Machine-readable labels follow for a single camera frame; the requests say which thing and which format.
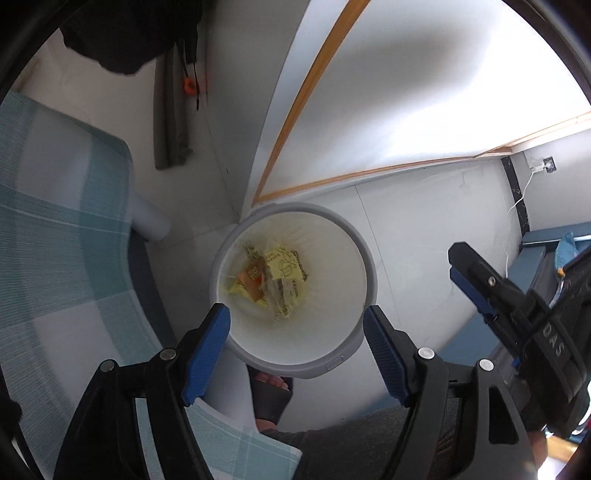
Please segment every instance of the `trash can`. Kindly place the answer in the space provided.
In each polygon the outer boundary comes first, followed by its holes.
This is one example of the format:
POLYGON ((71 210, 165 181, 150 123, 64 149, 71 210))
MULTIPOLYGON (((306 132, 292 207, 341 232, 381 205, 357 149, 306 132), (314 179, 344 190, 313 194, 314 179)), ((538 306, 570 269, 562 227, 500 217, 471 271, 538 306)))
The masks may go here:
POLYGON ((344 218, 308 203, 267 206, 241 222, 218 251, 210 279, 211 301, 230 308, 228 347, 262 371, 318 377, 357 351, 363 311, 375 303, 373 258, 344 218), (246 245, 295 250, 307 274, 306 295, 289 318, 229 292, 245 267, 246 245))

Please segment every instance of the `sandal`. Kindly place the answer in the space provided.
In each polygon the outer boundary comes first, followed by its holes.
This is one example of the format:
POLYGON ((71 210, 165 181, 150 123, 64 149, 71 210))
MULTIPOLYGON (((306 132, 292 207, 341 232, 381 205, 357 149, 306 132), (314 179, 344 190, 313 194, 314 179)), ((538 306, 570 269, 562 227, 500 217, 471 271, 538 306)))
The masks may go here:
POLYGON ((268 420, 277 425, 285 407, 294 394, 294 379, 291 377, 281 377, 287 384, 287 388, 289 388, 289 390, 284 390, 281 387, 257 380, 256 376, 260 372, 256 368, 248 367, 248 374, 251 378, 252 406, 255 411, 255 418, 268 420))

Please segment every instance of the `floor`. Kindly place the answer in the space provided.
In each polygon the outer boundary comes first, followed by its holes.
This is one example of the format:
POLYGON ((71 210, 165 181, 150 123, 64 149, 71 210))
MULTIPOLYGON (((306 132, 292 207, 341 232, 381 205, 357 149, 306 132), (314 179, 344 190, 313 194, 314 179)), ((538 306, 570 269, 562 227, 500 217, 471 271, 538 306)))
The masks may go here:
MULTIPOLYGON (((68 51, 57 33, 38 53, 40 64, 24 93, 123 138, 135 164, 135 188, 172 220, 163 241, 149 245, 158 289, 178 337, 209 309, 209 271, 236 225, 204 109, 190 102, 187 164, 154 168, 154 63, 132 77, 110 74, 68 51)), ((497 159, 409 171, 309 199, 344 216, 367 241, 378 271, 378 304, 418 346, 440 349, 474 308, 449 281, 447 249, 468 241, 504 271, 521 235, 501 162, 497 159)), ((385 394, 366 343, 343 365, 312 380, 296 379, 280 427, 335 424, 385 394)))

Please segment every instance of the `blue cloth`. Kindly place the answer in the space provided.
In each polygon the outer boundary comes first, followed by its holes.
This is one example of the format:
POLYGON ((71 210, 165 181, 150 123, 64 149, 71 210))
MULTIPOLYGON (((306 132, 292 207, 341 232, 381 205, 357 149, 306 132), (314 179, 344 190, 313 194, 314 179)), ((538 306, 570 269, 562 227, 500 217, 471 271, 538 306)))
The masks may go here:
POLYGON ((573 233, 569 232, 565 234, 556 247, 556 252, 554 254, 554 270, 558 271, 559 268, 563 268, 567 263, 576 258, 578 254, 579 251, 574 243, 573 233))
MULTIPOLYGON (((128 271, 132 182, 122 140, 16 93, 0 105, 0 365, 46 478, 100 362, 161 349, 128 271)), ((187 415, 216 479, 292 477, 299 450, 206 407, 187 415)), ((142 447, 157 472, 153 442, 142 447)))

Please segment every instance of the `food wrapper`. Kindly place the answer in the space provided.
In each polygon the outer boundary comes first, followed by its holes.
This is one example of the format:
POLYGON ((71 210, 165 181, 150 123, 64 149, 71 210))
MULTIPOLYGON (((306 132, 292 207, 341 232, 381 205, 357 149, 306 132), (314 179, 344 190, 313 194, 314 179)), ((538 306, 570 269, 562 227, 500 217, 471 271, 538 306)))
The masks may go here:
POLYGON ((295 250, 276 247, 265 254, 262 289, 275 317, 289 318, 304 296, 308 276, 301 267, 295 250))
POLYGON ((308 278, 298 253, 275 247, 261 255, 250 245, 245 251, 248 265, 236 276, 229 292, 272 309, 276 318, 289 318, 305 296, 308 278))

